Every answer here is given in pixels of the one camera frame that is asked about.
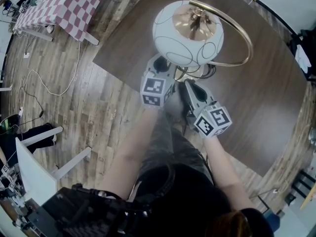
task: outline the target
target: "lamp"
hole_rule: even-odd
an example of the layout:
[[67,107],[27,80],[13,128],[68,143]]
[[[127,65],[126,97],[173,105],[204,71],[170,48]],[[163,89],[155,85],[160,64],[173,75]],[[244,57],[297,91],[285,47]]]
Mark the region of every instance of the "lamp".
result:
[[[224,31],[220,18],[243,37],[248,56],[235,63],[219,63],[213,59],[220,52]],[[158,52],[177,65],[176,80],[205,78],[206,64],[233,67],[252,58],[253,47],[246,31],[220,10],[197,0],[173,2],[163,8],[155,18],[153,38]]]

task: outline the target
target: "gray shorts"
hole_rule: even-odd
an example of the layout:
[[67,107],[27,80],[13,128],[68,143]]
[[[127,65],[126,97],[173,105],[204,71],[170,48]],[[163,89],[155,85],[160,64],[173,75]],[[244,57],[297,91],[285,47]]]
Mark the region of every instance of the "gray shorts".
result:
[[171,128],[165,114],[158,119],[150,141],[150,146],[140,170],[146,171],[166,164],[184,164],[205,174],[213,183],[211,173],[203,156],[180,131]]

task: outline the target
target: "black shirt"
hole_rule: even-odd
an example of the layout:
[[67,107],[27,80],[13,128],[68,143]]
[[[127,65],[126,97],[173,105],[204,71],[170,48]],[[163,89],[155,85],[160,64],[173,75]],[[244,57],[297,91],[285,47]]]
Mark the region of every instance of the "black shirt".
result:
[[[210,180],[193,168],[176,164],[174,184],[163,197],[152,204],[152,214],[144,231],[150,236],[192,236],[204,237],[209,222],[225,213],[232,212],[225,194],[214,187]],[[156,192],[168,177],[166,166],[146,172],[137,190],[136,197]],[[273,232],[256,209],[243,209],[252,236],[272,237]]]

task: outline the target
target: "dark wooden table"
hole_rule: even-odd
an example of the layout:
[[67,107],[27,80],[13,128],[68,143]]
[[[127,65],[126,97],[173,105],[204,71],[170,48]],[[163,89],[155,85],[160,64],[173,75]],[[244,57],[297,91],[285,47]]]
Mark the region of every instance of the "dark wooden table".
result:
[[[94,63],[139,91],[147,61],[157,53],[152,38],[156,15],[177,0],[140,0],[106,40]],[[289,141],[301,109],[306,80],[293,55],[271,26],[242,0],[200,0],[232,18],[248,32],[254,57],[247,64],[217,67],[204,80],[225,105],[233,125],[220,140],[232,156],[265,175]],[[224,25],[224,44],[216,61],[237,61],[246,45]]]

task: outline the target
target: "white table leg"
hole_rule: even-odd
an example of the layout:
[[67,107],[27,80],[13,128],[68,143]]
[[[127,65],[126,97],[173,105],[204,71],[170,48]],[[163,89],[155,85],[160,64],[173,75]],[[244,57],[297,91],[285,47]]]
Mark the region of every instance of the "white table leg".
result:
[[61,126],[59,126],[57,128],[51,129],[51,130],[49,130],[47,132],[43,132],[43,133],[40,133],[38,135],[35,135],[35,136],[33,136],[31,138],[28,138],[26,140],[22,140],[21,143],[24,146],[28,147],[31,144],[34,144],[34,143],[36,143],[36,142],[38,142],[40,140],[46,139],[46,138],[48,138],[50,136],[53,136],[53,135],[55,135],[57,133],[60,133],[62,131],[63,131],[63,128]]
[[23,31],[28,33],[28,34],[34,35],[36,37],[42,38],[42,39],[44,39],[46,41],[50,41],[50,42],[53,41],[52,37],[47,36],[45,34],[41,34],[41,33],[37,32],[37,31],[32,30],[32,29],[27,29],[27,30],[23,30]]
[[11,87],[10,88],[0,88],[0,91],[10,91],[10,90],[12,90]]
[[75,167],[83,158],[90,157],[90,154],[91,154],[91,148],[87,147],[85,150],[83,150],[81,153],[79,153],[74,158],[72,158],[69,162],[67,162],[64,166],[62,166],[60,169],[54,172],[52,176],[56,178],[56,180],[59,180],[64,175],[66,175],[73,167]]
[[85,33],[84,38],[87,41],[89,41],[91,44],[93,44],[93,45],[98,45],[99,44],[99,41],[94,36],[92,36],[91,34],[89,34],[87,32]]

